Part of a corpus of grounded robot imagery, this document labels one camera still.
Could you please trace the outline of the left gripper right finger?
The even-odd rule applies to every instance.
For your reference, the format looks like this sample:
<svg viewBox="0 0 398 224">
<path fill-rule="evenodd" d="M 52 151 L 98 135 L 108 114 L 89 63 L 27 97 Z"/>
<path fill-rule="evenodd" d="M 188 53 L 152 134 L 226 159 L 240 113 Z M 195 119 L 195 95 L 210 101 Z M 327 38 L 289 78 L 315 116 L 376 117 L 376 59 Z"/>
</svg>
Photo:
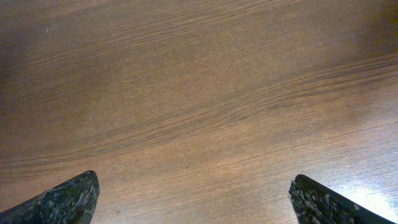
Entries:
<svg viewBox="0 0 398 224">
<path fill-rule="evenodd" d="M 394 224 L 303 174 L 289 195 L 299 224 Z"/>
</svg>

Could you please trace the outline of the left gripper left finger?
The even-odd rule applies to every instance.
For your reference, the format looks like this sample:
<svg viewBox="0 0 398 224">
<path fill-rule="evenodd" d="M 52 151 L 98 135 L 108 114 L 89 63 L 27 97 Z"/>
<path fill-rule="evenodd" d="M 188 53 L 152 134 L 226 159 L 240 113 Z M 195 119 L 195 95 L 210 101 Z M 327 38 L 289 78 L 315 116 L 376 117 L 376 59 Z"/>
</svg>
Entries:
<svg viewBox="0 0 398 224">
<path fill-rule="evenodd" d="M 100 196 L 92 170 L 1 212 L 3 224 L 90 224 Z"/>
</svg>

